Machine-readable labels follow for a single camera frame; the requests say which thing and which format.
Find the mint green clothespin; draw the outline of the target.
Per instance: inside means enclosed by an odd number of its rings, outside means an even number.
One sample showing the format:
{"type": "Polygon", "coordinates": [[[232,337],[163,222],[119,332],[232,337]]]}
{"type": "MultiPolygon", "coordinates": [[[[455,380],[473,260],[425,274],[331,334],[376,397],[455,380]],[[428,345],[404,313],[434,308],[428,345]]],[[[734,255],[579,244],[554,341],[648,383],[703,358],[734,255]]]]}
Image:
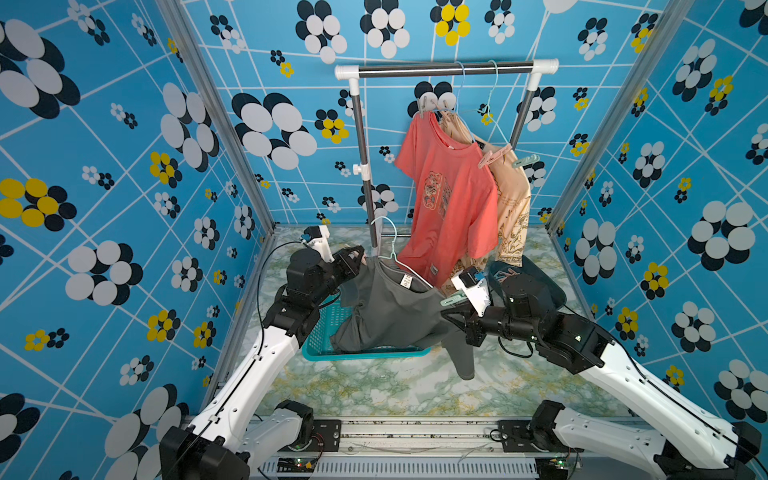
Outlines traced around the mint green clothespin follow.
{"type": "Polygon", "coordinates": [[[524,158],[519,158],[513,163],[514,168],[525,168],[528,165],[532,165],[538,162],[541,157],[538,154],[531,154],[524,158]]]}

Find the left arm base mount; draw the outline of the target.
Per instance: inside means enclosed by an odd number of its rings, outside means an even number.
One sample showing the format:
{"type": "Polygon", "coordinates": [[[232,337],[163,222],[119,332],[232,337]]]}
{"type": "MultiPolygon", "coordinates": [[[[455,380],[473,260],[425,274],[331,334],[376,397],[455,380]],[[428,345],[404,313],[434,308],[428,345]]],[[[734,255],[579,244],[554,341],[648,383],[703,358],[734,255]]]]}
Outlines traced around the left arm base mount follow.
{"type": "Polygon", "coordinates": [[[281,452],[338,452],[342,433],[339,419],[316,419],[306,443],[294,443],[281,452]]]}

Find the dark grey garment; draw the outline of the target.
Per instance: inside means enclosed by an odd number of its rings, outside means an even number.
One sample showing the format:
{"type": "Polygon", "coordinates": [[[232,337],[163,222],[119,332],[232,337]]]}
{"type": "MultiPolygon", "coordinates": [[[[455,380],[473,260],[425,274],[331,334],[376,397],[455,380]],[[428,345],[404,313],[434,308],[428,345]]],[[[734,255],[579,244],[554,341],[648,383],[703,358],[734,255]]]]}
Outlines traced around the dark grey garment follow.
{"type": "Polygon", "coordinates": [[[461,379],[474,378],[474,348],[459,328],[441,317],[443,295],[439,290],[428,288],[381,257],[367,259],[358,276],[340,290],[341,305],[352,312],[330,337],[336,353],[423,350],[439,344],[461,379]]]}

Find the beige compass print t-shirt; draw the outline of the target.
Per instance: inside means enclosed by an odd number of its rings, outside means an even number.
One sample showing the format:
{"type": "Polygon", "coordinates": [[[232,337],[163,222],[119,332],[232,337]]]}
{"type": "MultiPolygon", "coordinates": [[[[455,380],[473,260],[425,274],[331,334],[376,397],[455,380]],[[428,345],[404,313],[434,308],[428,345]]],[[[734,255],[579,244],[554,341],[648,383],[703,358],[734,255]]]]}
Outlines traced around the beige compass print t-shirt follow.
{"type": "MultiPolygon", "coordinates": [[[[531,206],[531,187],[525,177],[523,168],[514,168],[501,160],[487,166],[497,185],[497,232],[498,246],[491,253],[474,259],[462,256],[440,284],[440,288],[455,291],[450,277],[461,272],[464,268],[475,266],[484,270],[490,260],[502,260],[515,266],[522,265],[525,242],[527,239],[529,215],[531,206]]],[[[438,213],[444,218],[447,213],[452,190],[445,178],[441,179],[439,187],[438,213]]]]}

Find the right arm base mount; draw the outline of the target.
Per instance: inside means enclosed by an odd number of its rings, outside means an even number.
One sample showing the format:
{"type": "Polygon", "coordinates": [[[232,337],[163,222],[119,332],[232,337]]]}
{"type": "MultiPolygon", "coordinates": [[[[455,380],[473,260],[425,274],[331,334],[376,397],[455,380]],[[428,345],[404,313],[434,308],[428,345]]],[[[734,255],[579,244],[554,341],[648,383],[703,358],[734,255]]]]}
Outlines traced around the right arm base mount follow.
{"type": "Polygon", "coordinates": [[[554,420],[501,420],[489,432],[491,440],[500,443],[505,453],[583,453],[569,448],[554,433],[554,420]]]}

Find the blue wire hanger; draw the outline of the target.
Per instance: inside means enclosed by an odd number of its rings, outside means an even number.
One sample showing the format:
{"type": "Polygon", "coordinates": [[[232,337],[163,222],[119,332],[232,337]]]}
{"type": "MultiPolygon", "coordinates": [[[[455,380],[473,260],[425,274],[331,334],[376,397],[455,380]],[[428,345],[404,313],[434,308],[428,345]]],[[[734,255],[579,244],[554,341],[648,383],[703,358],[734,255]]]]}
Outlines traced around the blue wire hanger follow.
{"type": "Polygon", "coordinates": [[[465,78],[466,78],[466,70],[462,62],[458,61],[458,65],[460,66],[460,69],[461,69],[461,76],[460,76],[461,83],[455,92],[456,102],[453,109],[450,111],[447,111],[443,116],[443,119],[440,121],[440,127],[443,130],[443,132],[446,133],[453,140],[456,140],[462,144],[467,144],[467,145],[474,143],[482,147],[483,146],[482,141],[471,131],[468,124],[461,117],[461,114],[460,114],[461,92],[462,92],[465,78]]]}

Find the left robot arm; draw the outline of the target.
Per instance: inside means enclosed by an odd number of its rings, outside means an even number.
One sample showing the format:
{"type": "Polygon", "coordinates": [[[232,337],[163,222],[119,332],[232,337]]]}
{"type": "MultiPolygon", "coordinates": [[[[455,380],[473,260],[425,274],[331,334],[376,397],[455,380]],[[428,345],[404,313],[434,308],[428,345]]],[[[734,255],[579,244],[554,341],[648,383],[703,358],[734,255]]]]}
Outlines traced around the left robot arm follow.
{"type": "Polygon", "coordinates": [[[364,255],[361,246],[333,254],[304,247],[292,254],[286,283],[251,353],[186,428],[172,427],[160,441],[162,478],[247,479],[279,450],[310,440],[313,411],[298,402],[282,402],[258,424],[252,419],[318,323],[326,299],[359,274],[364,255]]]}

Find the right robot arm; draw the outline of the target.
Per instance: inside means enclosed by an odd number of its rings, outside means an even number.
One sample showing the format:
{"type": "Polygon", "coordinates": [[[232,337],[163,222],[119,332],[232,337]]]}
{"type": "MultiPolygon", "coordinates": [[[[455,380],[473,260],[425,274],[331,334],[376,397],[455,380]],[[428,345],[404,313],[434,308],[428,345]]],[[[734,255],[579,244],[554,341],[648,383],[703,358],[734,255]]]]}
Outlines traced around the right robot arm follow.
{"type": "Polygon", "coordinates": [[[546,284],[523,273],[503,281],[469,268],[452,278],[460,300],[442,311],[467,344],[519,340],[549,363],[598,386],[646,422],[632,428],[545,400],[522,435],[546,452],[591,451],[657,479],[754,479],[761,433],[697,406],[638,364],[610,332],[554,305],[546,284]]]}

